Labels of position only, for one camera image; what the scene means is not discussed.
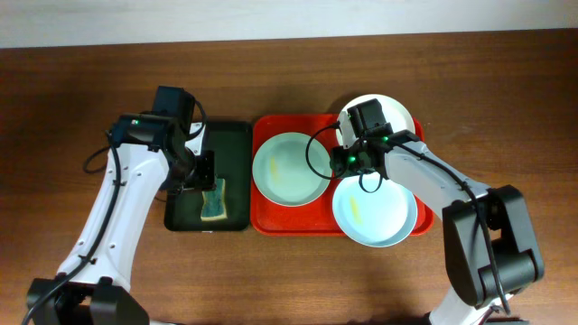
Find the green yellow sponge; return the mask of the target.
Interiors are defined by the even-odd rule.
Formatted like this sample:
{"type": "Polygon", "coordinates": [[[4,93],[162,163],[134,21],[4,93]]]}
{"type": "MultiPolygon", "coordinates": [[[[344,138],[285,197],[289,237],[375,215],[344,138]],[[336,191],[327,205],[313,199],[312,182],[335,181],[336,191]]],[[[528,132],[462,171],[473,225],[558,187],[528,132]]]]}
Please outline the green yellow sponge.
{"type": "Polygon", "coordinates": [[[200,219],[203,222],[219,221],[228,218],[225,193],[226,181],[224,179],[216,179],[214,190],[204,191],[202,193],[203,204],[200,219]]]}

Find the light green plate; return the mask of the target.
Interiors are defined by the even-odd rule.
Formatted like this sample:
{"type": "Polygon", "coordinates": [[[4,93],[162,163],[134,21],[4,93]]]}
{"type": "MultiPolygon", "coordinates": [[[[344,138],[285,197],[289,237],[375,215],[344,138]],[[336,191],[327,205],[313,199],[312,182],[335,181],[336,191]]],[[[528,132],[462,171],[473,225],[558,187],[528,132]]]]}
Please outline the light green plate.
{"type": "Polygon", "coordinates": [[[267,200],[284,207],[301,207],[329,188],[330,157],[325,147],[309,135],[282,133],[257,149],[252,176],[267,200]]]}

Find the light blue plate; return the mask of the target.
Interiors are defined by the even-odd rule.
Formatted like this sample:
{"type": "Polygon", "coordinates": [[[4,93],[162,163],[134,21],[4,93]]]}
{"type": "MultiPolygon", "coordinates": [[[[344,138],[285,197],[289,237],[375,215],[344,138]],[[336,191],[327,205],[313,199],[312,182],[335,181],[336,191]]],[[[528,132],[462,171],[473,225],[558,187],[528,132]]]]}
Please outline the light blue plate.
{"type": "Polygon", "coordinates": [[[351,240],[382,248],[409,237],[418,208],[411,191],[374,173],[343,179],[333,194],[332,213],[351,240]]]}

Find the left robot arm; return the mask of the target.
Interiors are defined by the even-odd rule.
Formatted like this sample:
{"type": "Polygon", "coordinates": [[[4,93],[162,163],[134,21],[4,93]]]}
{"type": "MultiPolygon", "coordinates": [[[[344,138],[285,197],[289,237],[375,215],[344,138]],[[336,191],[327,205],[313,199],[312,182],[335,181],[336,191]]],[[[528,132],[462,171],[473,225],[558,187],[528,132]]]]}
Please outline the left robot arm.
{"type": "Polygon", "coordinates": [[[118,118],[88,220],[56,276],[33,280],[23,323],[153,324],[130,293],[136,248],[158,191],[214,189],[207,132],[188,113],[118,118]]]}

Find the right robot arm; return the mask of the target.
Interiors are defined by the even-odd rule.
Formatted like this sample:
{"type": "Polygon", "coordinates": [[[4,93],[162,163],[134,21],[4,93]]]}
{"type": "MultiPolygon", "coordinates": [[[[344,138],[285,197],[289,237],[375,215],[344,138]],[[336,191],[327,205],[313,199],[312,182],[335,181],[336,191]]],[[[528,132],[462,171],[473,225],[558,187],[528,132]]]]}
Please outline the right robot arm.
{"type": "Polygon", "coordinates": [[[451,288],[429,312],[427,324],[482,324],[508,301],[542,279],[545,265],[522,193],[492,188],[458,172],[408,130],[345,132],[331,152],[343,180],[375,172],[403,186],[443,223],[451,288]]]}

